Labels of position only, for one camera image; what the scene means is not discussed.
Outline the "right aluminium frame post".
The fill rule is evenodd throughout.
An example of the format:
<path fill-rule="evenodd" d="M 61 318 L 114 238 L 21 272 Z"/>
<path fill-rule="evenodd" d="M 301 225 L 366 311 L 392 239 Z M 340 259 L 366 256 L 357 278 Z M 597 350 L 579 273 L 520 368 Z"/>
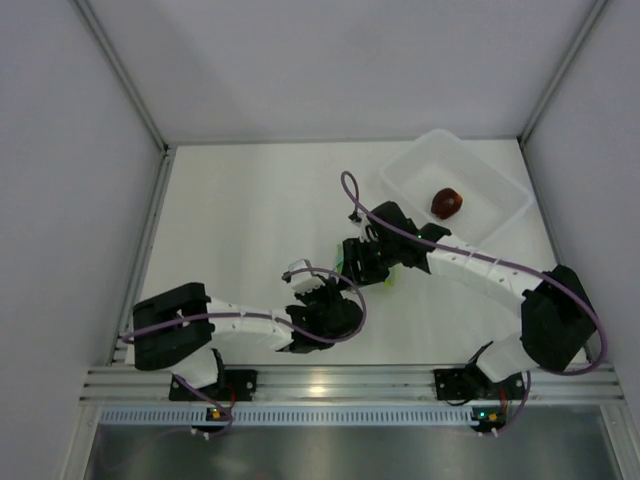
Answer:
<path fill-rule="evenodd" d="M 559 92 L 575 61 L 580 56 L 586 43 L 593 34 L 593 31 L 601 18 L 606 13 L 610 4 L 611 1 L 609 0 L 595 0 L 589 3 L 586 13 L 579 22 L 576 31 L 572 34 L 569 44 L 562 53 L 557 65 L 554 67 L 552 75 L 546 82 L 540 96 L 531 110 L 531 113 L 527 117 L 524 127 L 517 137 L 520 147 L 524 147 L 527 144 L 542 121 L 552 100 Z"/>

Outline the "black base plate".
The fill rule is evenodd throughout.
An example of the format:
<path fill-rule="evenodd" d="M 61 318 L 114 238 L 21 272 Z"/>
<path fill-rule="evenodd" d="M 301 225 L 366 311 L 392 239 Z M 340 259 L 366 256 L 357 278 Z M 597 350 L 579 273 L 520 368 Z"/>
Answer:
<path fill-rule="evenodd" d="M 225 369 L 217 383 L 198 391 L 217 402 L 251 402 L 257 389 L 258 371 L 253 369 Z M 173 402 L 195 402 L 200 398 L 172 376 L 168 398 Z"/>
<path fill-rule="evenodd" d="M 436 369 L 436 398 L 452 404 L 480 400 L 521 400 L 526 382 L 521 373 L 494 383 L 472 367 Z"/>

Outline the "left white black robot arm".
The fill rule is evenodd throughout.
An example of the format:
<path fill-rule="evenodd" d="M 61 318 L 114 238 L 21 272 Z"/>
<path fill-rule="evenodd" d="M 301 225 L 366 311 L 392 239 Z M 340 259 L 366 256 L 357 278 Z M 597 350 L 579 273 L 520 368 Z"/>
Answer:
<path fill-rule="evenodd" d="M 203 284 L 187 283 L 136 304 L 132 329 L 121 340 L 136 369 L 168 370 L 210 400 L 225 390 L 224 345 L 301 355 L 327 350 L 362 330 L 366 303 L 348 278 L 306 267 L 282 279 L 297 301 L 282 310 L 225 303 L 207 295 Z"/>

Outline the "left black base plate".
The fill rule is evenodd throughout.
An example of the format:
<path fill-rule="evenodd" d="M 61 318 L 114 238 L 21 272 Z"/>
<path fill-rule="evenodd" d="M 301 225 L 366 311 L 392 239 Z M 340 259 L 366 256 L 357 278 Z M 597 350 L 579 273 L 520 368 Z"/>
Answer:
<path fill-rule="evenodd" d="M 217 402 L 251 402 L 257 389 L 258 371 L 253 369 L 225 369 L 217 383 L 198 391 Z M 195 402 L 200 398 L 172 376 L 168 398 L 173 402 Z"/>

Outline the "clear zip top bag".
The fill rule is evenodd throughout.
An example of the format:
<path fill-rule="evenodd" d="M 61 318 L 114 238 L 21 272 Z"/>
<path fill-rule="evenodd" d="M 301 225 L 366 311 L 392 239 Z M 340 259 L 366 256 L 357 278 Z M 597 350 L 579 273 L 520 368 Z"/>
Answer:
<path fill-rule="evenodd" d="M 384 285 L 390 268 L 382 262 L 380 251 L 372 243 L 349 238 L 338 247 L 334 270 L 358 287 Z"/>

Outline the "left aluminium frame post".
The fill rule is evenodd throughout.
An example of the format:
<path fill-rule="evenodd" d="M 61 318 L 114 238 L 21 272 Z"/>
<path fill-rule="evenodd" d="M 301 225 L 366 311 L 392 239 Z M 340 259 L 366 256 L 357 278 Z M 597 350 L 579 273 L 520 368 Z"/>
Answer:
<path fill-rule="evenodd" d="M 96 43 L 101 55 L 104 57 L 109 69 L 115 76 L 125 97 L 136 112 L 157 150 L 161 154 L 165 154 L 169 149 L 168 143 L 163 138 L 160 129 L 152 118 L 148 107 L 127 71 L 121 56 L 109 38 L 101 20 L 98 18 L 91 2 L 86 0 L 72 0 L 71 5 L 77 11 L 80 20 Z"/>

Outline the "aluminium frame post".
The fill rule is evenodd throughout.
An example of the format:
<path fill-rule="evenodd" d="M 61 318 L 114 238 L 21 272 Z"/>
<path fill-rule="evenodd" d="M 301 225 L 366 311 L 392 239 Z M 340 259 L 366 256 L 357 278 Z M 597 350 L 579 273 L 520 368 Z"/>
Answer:
<path fill-rule="evenodd" d="M 595 0 L 589 3 L 586 13 L 579 22 L 576 31 L 572 34 L 569 44 L 562 53 L 557 65 L 554 67 L 552 75 L 546 82 L 540 96 L 531 110 L 531 113 L 527 117 L 524 127 L 517 137 L 520 147 L 524 147 L 527 144 L 542 121 L 552 100 L 559 92 L 575 61 L 580 56 L 586 43 L 593 34 L 593 31 L 601 18 L 606 13 L 610 4 L 611 1 L 609 0 Z"/>
<path fill-rule="evenodd" d="M 136 112 L 157 150 L 161 154 L 165 154 L 169 149 L 168 143 L 163 138 L 160 129 L 152 118 L 148 107 L 127 71 L 121 56 L 109 38 L 101 20 L 98 18 L 91 2 L 86 0 L 72 0 L 71 5 L 77 11 L 80 20 L 96 43 L 101 55 L 104 57 L 109 69 L 115 76 L 125 97 Z"/>

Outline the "aluminium mounting rail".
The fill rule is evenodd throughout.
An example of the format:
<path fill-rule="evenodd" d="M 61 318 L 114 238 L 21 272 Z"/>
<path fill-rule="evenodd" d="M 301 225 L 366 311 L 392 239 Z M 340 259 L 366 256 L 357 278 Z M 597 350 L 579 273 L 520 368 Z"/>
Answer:
<path fill-rule="evenodd" d="M 234 388 L 246 391 L 257 402 L 339 403 L 357 402 L 435 404 L 444 386 L 435 372 L 439 365 L 387 366 L 254 366 L 253 380 Z M 536 405 L 622 404 L 625 400 L 611 366 L 576 377 L 562 377 L 541 371 L 531 373 L 529 401 Z M 89 370 L 80 400 L 86 403 L 160 403 L 169 400 L 175 386 L 166 371 L 140 372 L 124 365 Z"/>

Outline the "red fake apple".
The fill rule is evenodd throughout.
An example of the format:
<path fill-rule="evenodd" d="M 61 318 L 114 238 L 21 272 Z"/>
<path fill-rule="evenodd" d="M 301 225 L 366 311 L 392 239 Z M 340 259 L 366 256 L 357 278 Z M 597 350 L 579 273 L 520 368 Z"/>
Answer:
<path fill-rule="evenodd" d="M 455 215 L 463 205 L 463 197 L 452 188 L 438 191 L 430 206 L 430 212 L 436 218 L 446 220 Z"/>

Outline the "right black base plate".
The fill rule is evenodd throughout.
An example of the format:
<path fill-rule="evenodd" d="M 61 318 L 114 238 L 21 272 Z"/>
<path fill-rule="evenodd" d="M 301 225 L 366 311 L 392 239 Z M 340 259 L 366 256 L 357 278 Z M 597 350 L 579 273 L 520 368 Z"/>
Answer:
<path fill-rule="evenodd" d="M 494 383 L 472 367 L 436 369 L 436 398 L 452 404 L 480 400 L 521 400 L 526 382 L 521 373 Z"/>

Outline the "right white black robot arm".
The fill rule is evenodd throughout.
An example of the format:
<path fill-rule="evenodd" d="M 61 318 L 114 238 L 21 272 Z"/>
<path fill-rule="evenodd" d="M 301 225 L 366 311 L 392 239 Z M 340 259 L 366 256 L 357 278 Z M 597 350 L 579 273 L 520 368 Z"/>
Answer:
<path fill-rule="evenodd" d="M 487 398 L 503 382 L 531 368 L 564 374 L 595 334 L 588 296 L 570 268 L 528 272 L 474 250 L 449 229 L 417 227 L 398 204 L 387 201 L 371 216 L 352 214 L 360 234 L 342 243 L 342 274 L 363 287 L 384 282 L 393 267 L 416 268 L 463 284 L 501 304 L 520 329 L 486 343 L 453 370 L 463 396 Z"/>

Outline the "clear plastic bin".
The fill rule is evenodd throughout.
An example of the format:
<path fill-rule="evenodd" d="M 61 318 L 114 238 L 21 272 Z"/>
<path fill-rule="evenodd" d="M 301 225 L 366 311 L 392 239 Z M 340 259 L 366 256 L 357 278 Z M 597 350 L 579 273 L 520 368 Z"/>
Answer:
<path fill-rule="evenodd" d="M 507 231 L 533 203 L 519 181 L 444 129 L 412 142 L 379 169 L 379 177 L 390 199 L 417 225 L 439 223 L 475 247 Z M 440 219 L 431 206 L 447 188 L 462 197 L 462 205 L 451 217 Z"/>

